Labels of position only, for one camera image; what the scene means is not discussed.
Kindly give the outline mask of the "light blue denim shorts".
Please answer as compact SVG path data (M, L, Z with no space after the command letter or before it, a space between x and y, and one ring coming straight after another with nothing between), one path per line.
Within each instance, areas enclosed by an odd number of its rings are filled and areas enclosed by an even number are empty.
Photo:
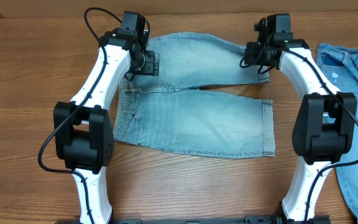
M240 67L244 46L210 34L179 32L154 37L147 48L160 56L159 74L121 81L116 140L194 156L274 156L272 100L210 89L270 80L255 66Z

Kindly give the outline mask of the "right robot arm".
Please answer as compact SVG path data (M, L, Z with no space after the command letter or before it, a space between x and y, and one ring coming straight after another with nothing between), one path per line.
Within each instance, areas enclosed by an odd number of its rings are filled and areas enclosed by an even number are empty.
M324 182L350 151L357 100L334 86L314 62L303 39L295 39L289 14L273 14L254 25L257 41L248 42L240 66L259 66L265 74L280 70L293 85L301 106L292 131L298 156L288 193L277 215L248 215L246 223L330 223L314 208Z

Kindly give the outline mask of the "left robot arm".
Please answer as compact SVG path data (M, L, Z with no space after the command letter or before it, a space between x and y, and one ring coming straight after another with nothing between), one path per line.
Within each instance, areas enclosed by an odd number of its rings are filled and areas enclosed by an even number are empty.
M97 36L98 58L78 93L53 111L55 140L65 172L76 182L81 215L78 223L112 223L113 212L106 185L106 168L114 152L109 108L122 79L157 76L159 56L147 50L148 20L126 11L120 27Z

